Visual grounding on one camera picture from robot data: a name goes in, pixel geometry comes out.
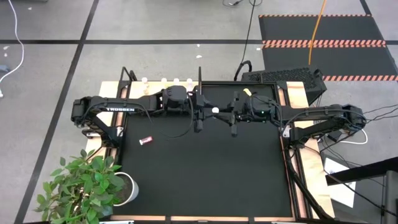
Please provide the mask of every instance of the wooden table frame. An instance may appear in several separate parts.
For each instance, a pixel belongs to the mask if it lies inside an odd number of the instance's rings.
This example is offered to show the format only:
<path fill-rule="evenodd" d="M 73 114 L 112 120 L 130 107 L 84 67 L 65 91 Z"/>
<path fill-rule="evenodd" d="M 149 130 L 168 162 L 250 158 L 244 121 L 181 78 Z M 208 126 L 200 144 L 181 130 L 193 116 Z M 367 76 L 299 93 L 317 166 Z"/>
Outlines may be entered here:
<path fill-rule="evenodd" d="M 125 98 L 129 95 L 129 98 L 139 98 L 143 95 L 151 95 L 159 92 L 163 88 L 174 85 L 174 82 L 148 82 L 144 84 L 142 82 L 131 82 L 131 86 L 124 86 L 121 88 L 120 82 L 103 82 L 99 91 L 99 96 L 116 98 L 120 95 L 121 98 Z M 183 85 L 188 91 L 198 85 L 197 82 L 187 83 L 180 82 L 179 85 Z M 287 82 L 287 93 L 289 96 L 290 106 L 293 108 L 305 108 L 308 107 L 307 97 L 302 82 Z M 279 98 L 282 105 L 286 105 L 285 96 L 283 89 L 279 89 Z M 113 117 L 116 119 L 115 125 L 121 125 L 123 120 L 123 113 L 117 112 L 102 112 L 98 117 L 108 126 L 112 125 Z M 313 121 L 297 121 L 294 123 L 296 127 L 306 128 L 311 126 Z M 98 149 L 101 145 L 100 137 L 94 137 L 87 141 L 86 150 Z M 305 144 L 306 146 L 319 150 L 318 144 L 315 139 L 310 139 Z M 101 148 L 96 156 L 105 156 L 106 153 L 111 156 L 116 155 L 116 149 L 112 149 L 107 152 L 106 148 Z M 295 155 L 292 159 L 295 170 L 298 170 L 298 164 L 296 163 Z M 334 217 L 334 211 L 331 204 L 330 194 L 328 191 L 325 172 L 323 170 L 322 159 L 319 154 L 313 152 L 310 149 L 304 148 L 300 150 L 300 157 L 302 161 L 302 168 L 305 176 L 305 183 L 307 189 L 311 192 L 315 200 L 319 205 L 329 214 Z M 298 212 L 301 218 L 307 217 L 307 210 L 305 201 L 300 189 L 295 184 L 296 199 L 298 203 Z M 293 192 L 290 190 L 290 198 L 293 197 Z M 254 217 L 255 222 L 292 222 L 295 221 L 295 214 L 292 205 L 293 217 Z M 315 212 L 312 211 L 313 218 L 317 218 Z M 166 221 L 166 216 L 144 216 L 144 215 L 113 215 L 112 220 L 135 220 L 135 221 Z M 248 222 L 249 217 L 181 217 L 171 216 L 171 221 L 219 221 L 219 222 Z"/>

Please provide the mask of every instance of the orange striped tape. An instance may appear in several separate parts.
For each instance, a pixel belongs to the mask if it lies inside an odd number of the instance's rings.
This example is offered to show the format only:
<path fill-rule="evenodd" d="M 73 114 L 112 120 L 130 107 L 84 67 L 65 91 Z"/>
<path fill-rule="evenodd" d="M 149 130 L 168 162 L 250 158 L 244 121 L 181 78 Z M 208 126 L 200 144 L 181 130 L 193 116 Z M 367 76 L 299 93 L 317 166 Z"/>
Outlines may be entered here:
<path fill-rule="evenodd" d="M 311 40 L 263 40 L 262 48 L 286 47 L 300 48 L 309 47 Z M 312 47 L 386 47 L 385 40 L 314 40 Z"/>
<path fill-rule="evenodd" d="M 325 14 L 322 16 L 323 17 L 365 17 L 365 16 L 372 16 L 372 15 L 369 15 L 369 14 Z M 311 15 L 308 15 L 308 14 L 259 15 L 259 18 L 262 18 L 262 17 L 318 17 L 318 15 L 316 15 L 316 14 L 311 14 Z"/>
<path fill-rule="evenodd" d="M 323 81 L 398 81 L 398 75 L 325 75 Z"/>

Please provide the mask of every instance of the small red object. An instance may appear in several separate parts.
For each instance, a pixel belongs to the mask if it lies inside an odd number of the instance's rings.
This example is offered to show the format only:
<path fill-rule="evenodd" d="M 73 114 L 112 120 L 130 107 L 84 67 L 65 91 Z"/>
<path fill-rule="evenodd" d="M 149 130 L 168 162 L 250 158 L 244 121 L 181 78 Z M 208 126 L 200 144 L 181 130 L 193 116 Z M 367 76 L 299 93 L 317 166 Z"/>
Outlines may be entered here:
<path fill-rule="evenodd" d="M 146 137 L 146 138 L 141 139 L 141 140 L 139 141 L 139 144 L 141 144 L 141 145 L 147 144 L 148 142 L 151 142 L 152 140 L 154 140 L 154 139 L 152 139 L 152 136 L 149 136 L 149 137 Z"/>

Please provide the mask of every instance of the concrete floor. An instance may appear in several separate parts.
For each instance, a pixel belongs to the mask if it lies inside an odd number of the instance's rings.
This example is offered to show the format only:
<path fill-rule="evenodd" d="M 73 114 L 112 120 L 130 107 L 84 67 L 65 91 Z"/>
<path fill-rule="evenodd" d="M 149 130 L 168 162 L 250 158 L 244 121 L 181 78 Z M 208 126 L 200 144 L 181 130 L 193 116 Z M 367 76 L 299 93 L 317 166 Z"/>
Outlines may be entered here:
<path fill-rule="evenodd" d="M 367 0 L 371 12 L 387 40 L 397 40 L 398 2 Z M 47 3 L 14 1 L 21 39 L 80 39 L 93 0 L 49 0 Z M 318 14 L 319 0 L 264 0 L 258 14 Z M 247 0 L 237 8 L 210 0 L 99 0 L 87 39 L 245 39 L 251 5 Z M 359 0 L 328 1 L 327 14 L 363 14 Z M 7 1 L 0 1 L 0 42 L 14 39 L 14 21 Z M 250 39 L 261 39 L 257 17 Z M 26 45 L 25 62 L 1 83 L 0 99 L 0 217 L 12 223 L 25 193 L 55 105 L 77 45 Z M 248 45 L 246 59 L 254 70 L 264 69 L 260 45 Z M 196 78 L 202 66 L 205 80 L 232 80 L 244 45 L 85 45 L 68 91 L 43 171 L 29 205 L 25 222 L 40 220 L 32 211 L 41 183 L 58 166 L 60 156 L 78 154 L 86 139 L 70 122 L 72 101 L 96 95 L 100 84 L 117 80 L 122 66 L 138 77 L 160 80 L 165 77 Z M 388 46 L 398 60 L 398 46 Z M 0 64 L 15 67 L 21 57 L 19 45 L 0 44 Z M 327 82 L 322 104 L 351 103 L 364 111 L 398 103 L 397 82 Z M 364 146 L 339 144 L 334 150 L 345 159 L 360 164 L 398 156 L 398 119 L 385 119 L 366 126 L 369 142 Z M 352 141 L 361 141 L 358 133 Z"/>

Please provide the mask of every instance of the white paper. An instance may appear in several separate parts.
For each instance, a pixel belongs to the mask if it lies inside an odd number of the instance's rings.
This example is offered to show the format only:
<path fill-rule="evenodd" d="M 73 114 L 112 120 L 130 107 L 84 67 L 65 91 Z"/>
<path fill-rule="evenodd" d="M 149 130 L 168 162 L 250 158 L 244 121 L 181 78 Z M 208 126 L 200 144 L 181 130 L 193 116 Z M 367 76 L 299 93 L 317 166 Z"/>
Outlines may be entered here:
<path fill-rule="evenodd" d="M 325 170 L 329 174 L 332 174 L 335 172 L 340 172 L 340 171 L 347 170 L 347 169 L 348 169 L 348 167 L 343 166 L 343 165 L 339 164 L 338 162 L 335 162 L 329 158 L 326 158 L 326 160 L 325 160 Z M 351 187 L 353 190 L 355 190 L 356 182 L 345 183 L 345 184 L 348 185 L 349 187 Z M 352 190 L 350 190 L 343 184 L 328 186 L 328 188 L 329 188 L 330 197 L 333 200 L 340 202 L 344 205 L 347 205 L 351 208 L 354 207 L 355 193 Z"/>

